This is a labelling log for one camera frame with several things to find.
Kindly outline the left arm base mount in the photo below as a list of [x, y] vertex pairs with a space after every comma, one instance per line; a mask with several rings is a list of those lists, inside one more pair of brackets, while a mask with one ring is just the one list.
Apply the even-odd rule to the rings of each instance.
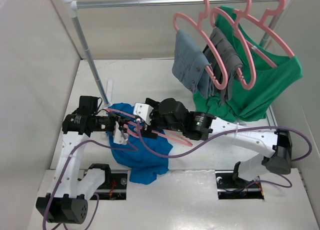
[[112, 173], [110, 181], [105, 181], [95, 191], [100, 200], [126, 200], [127, 173]]

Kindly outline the blue t shirt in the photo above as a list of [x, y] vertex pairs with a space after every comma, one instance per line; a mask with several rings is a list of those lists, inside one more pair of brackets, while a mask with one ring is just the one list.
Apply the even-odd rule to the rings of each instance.
[[[129, 114], [133, 114], [134, 107], [128, 103], [117, 103], [110, 106], [112, 109], [117, 109]], [[115, 148], [132, 147], [127, 145], [119, 145], [114, 143], [113, 136], [108, 134], [109, 145]], [[157, 139], [143, 138], [145, 144], [153, 151], [168, 155], [173, 146], [167, 139], [158, 137]], [[119, 151], [111, 150], [112, 155], [118, 164], [131, 168], [129, 180], [133, 183], [150, 184], [157, 179], [157, 175], [162, 175], [168, 172], [169, 159], [158, 157], [150, 153], [139, 138], [130, 136], [129, 142], [133, 144], [138, 151]]]

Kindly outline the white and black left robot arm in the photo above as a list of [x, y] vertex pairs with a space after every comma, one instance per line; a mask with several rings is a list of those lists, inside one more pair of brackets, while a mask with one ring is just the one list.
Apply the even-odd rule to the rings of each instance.
[[95, 163], [78, 180], [81, 161], [93, 132], [114, 132], [121, 117], [115, 113], [99, 116], [99, 98], [80, 96], [78, 107], [62, 123], [62, 145], [51, 186], [44, 197], [36, 200], [36, 209], [47, 223], [82, 224], [88, 213], [88, 201], [96, 190], [111, 184], [109, 165]]

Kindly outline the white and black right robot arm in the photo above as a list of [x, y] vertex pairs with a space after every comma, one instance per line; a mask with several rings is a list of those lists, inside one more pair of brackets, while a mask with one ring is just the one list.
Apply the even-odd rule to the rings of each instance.
[[246, 148], [257, 153], [253, 158], [235, 164], [231, 181], [242, 187], [254, 178], [274, 173], [291, 172], [292, 146], [288, 130], [250, 129], [224, 121], [210, 113], [189, 111], [173, 98], [161, 102], [147, 98], [134, 107], [136, 117], [142, 119], [141, 135], [156, 138], [157, 131], [180, 132], [194, 141], [206, 141], [220, 136], [224, 143]]

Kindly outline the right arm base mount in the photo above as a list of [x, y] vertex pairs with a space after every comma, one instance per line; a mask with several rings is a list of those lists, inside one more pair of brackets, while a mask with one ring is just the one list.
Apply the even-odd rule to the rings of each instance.
[[264, 200], [264, 193], [259, 182], [233, 179], [233, 171], [222, 170], [215, 172], [217, 195], [220, 200], [260, 199]]

